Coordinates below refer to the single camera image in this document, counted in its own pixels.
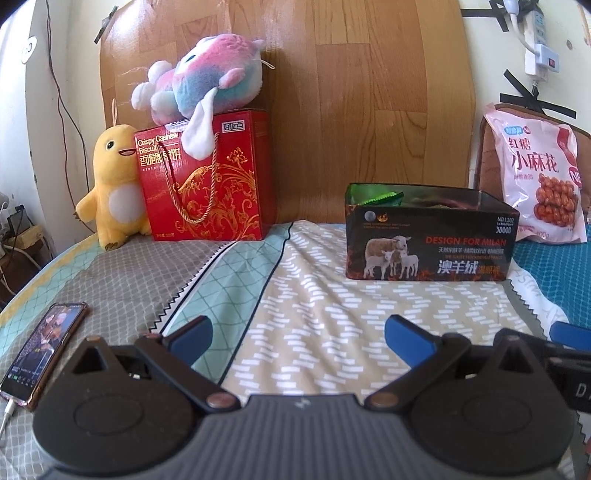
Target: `lamb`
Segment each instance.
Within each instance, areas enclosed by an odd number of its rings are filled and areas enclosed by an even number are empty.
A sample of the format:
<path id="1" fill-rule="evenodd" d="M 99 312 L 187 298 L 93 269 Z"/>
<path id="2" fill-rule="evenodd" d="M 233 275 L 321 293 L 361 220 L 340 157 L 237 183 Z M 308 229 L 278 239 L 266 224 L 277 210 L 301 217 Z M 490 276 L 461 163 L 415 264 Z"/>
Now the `lamb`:
<path id="1" fill-rule="evenodd" d="M 379 267 L 382 274 L 382 280 L 385 280 L 386 269 L 390 267 L 390 262 L 385 259 L 383 255 L 373 255 L 365 258 L 365 269 L 363 271 L 363 277 L 369 278 L 374 273 L 374 268 Z"/>
<path id="2" fill-rule="evenodd" d="M 402 280 L 404 270 L 407 271 L 407 279 L 417 276 L 418 257 L 416 255 L 409 255 L 407 252 L 400 252 L 400 263 L 402 264 L 402 271 L 400 272 L 399 280 Z"/>
<path id="3" fill-rule="evenodd" d="M 363 277 L 369 278 L 375 267 L 380 267 L 382 280 L 385 270 L 390 267 L 390 274 L 396 275 L 396 267 L 400 263 L 400 255 L 391 255 L 391 261 L 385 258 L 385 252 L 404 251 L 408 253 L 407 240 L 409 236 L 398 235 L 393 238 L 372 238 L 365 245 L 365 269 Z"/>
<path id="4" fill-rule="evenodd" d="M 365 245 L 365 269 L 363 277 L 369 278 L 375 267 L 379 267 L 384 280 L 386 268 L 389 262 L 384 257 L 385 251 L 396 250 L 400 243 L 392 238 L 372 238 Z"/>

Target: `red gift box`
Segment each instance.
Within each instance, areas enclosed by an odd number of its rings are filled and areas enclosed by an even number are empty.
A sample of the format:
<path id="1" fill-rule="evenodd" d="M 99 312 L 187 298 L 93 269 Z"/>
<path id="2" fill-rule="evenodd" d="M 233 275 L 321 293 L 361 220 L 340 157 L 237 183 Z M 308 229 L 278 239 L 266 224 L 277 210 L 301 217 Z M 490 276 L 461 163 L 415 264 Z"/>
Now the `red gift box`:
<path id="1" fill-rule="evenodd" d="M 189 121 L 135 134 L 139 177 L 155 240 L 261 240 L 275 222 L 269 117 L 246 109 L 213 117 L 214 153 L 183 150 Z"/>

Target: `phone screen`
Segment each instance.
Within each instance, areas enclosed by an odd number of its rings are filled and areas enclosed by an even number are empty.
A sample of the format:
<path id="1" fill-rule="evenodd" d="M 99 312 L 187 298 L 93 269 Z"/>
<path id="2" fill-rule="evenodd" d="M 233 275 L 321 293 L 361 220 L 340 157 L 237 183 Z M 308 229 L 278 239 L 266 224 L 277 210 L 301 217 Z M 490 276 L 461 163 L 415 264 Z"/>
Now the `phone screen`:
<path id="1" fill-rule="evenodd" d="M 85 308 L 85 304 L 56 304 L 49 309 L 8 369 L 2 381 L 3 393 L 22 402 L 30 399 L 47 365 Z"/>

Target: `gray checkered fabric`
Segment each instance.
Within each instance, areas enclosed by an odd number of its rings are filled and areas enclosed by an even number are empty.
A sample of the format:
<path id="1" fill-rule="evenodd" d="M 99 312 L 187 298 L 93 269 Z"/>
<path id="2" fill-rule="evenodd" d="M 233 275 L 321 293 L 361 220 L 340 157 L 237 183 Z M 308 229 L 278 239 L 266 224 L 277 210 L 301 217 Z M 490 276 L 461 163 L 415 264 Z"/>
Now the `gray checkered fabric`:
<path id="1" fill-rule="evenodd" d="M 173 297 L 223 244 L 154 242 L 136 237 L 120 249 L 96 257 L 51 302 L 85 301 L 91 308 L 66 348 L 56 373 L 88 335 L 100 335 L 111 345 L 125 345 L 154 327 Z M 8 370 L 43 313 L 0 358 L 1 375 Z M 4 407 L 5 402 L 0 402 L 0 415 Z M 33 480 L 45 470 L 46 461 L 33 439 L 32 423 L 33 415 L 24 410 L 15 412 L 9 422 L 0 440 L 0 479 Z"/>

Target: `beige fabric with white dashes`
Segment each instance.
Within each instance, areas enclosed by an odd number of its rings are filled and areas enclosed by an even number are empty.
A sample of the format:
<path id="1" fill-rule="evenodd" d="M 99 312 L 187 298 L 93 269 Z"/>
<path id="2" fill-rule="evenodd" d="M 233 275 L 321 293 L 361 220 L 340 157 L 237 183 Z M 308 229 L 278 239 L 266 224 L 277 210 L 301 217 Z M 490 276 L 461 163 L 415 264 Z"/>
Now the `beige fabric with white dashes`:
<path id="1" fill-rule="evenodd" d="M 345 230 L 297 222 L 223 383 L 252 393 L 371 391 L 408 369 L 385 344 L 399 313 L 431 333 L 492 343 L 501 327 L 529 330 L 493 282 L 349 280 Z"/>

